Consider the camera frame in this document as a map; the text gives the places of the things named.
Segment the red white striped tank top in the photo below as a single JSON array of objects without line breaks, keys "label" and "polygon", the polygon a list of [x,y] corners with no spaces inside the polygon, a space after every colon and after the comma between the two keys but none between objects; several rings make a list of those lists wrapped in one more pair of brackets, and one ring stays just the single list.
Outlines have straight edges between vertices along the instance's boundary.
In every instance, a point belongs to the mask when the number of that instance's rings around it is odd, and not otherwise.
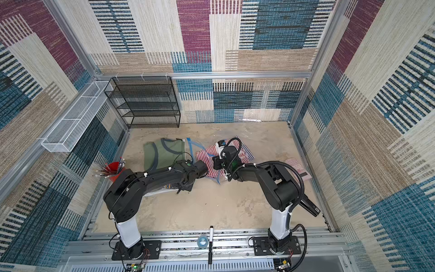
[{"label": "red white striped tank top", "polygon": [[[243,166],[244,164],[249,164],[251,161],[254,160],[253,154],[248,149],[248,147],[241,141],[240,138],[233,137],[231,139],[225,139],[225,142],[226,142],[226,146],[232,145],[232,146],[235,146],[236,148],[238,148],[239,146],[241,147],[241,151],[239,153],[239,157],[240,157],[241,162],[242,162],[241,166]],[[203,161],[204,163],[206,163],[206,165],[208,167],[208,174],[207,174],[208,177],[216,179],[217,181],[219,181],[221,176],[225,176],[225,178],[228,181],[237,180],[238,176],[235,172],[234,172],[232,177],[227,177],[223,170],[214,170],[213,169],[212,158],[214,156],[217,156],[217,155],[218,155],[218,153],[216,152],[215,145],[209,146],[206,149],[201,149],[200,151],[196,152],[197,160]]]}]

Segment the white tank top navy trim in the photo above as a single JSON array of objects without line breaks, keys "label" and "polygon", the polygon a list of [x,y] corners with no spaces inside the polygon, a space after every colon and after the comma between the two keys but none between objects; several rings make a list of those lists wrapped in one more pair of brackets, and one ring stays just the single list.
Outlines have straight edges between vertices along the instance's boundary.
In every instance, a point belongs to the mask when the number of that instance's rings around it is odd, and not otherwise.
[{"label": "white tank top navy trim", "polygon": [[143,196],[144,197],[150,197],[150,196],[154,196],[157,194],[162,194],[162,193],[169,193],[169,192],[174,192],[174,191],[178,191],[178,187],[176,185],[165,185],[163,187],[154,189],[150,192],[145,193]]}]

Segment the green patterned garment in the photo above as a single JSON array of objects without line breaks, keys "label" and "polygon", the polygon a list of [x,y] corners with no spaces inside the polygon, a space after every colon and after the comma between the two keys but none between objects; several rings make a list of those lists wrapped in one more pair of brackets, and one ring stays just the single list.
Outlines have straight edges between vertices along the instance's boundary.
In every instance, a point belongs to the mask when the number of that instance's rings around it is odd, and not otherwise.
[{"label": "green patterned garment", "polygon": [[161,138],[143,145],[144,169],[154,171],[171,167],[174,162],[185,159],[185,141],[183,139]]}]

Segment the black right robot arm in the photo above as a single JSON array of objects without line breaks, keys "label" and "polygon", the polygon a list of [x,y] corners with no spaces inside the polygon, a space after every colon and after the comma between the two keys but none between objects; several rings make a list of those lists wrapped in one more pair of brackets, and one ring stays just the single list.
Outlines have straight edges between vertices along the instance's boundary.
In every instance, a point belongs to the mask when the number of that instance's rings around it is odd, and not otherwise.
[{"label": "black right robot arm", "polygon": [[255,255],[301,254],[298,238],[293,236],[298,227],[290,227],[293,209],[300,205],[314,217],[320,213],[305,194],[304,180],[294,167],[280,161],[244,164],[239,152],[239,148],[231,145],[218,146],[213,168],[223,170],[229,181],[259,183],[273,208],[268,237],[253,238]]}]

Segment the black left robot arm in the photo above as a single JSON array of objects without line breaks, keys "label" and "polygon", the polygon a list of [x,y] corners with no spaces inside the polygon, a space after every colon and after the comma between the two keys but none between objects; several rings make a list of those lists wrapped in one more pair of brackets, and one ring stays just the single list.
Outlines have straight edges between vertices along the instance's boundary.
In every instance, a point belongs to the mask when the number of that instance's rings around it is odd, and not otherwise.
[{"label": "black left robot arm", "polygon": [[179,160],[173,166],[148,172],[124,170],[103,197],[116,223],[121,245],[131,249],[142,241],[135,216],[145,194],[167,185],[191,191],[195,181],[207,172],[207,165],[201,160],[195,163]]}]

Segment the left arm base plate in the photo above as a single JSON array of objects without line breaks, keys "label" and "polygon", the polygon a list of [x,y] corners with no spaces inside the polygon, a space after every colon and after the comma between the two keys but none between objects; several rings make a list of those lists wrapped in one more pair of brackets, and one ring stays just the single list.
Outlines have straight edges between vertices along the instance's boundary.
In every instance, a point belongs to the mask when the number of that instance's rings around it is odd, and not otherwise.
[{"label": "left arm base plate", "polygon": [[115,245],[112,261],[140,261],[157,260],[162,247],[161,240],[139,241],[131,248],[127,248],[121,241]]}]

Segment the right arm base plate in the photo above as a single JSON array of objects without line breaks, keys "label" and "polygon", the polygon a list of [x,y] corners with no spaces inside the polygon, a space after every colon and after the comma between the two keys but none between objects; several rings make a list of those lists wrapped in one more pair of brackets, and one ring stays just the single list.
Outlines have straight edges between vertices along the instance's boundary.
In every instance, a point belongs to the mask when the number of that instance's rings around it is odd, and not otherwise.
[{"label": "right arm base plate", "polygon": [[255,256],[299,255],[302,253],[298,238],[290,235],[282,240],[276,240],[274,236],[252,236],[248,245],[254,249]]}]

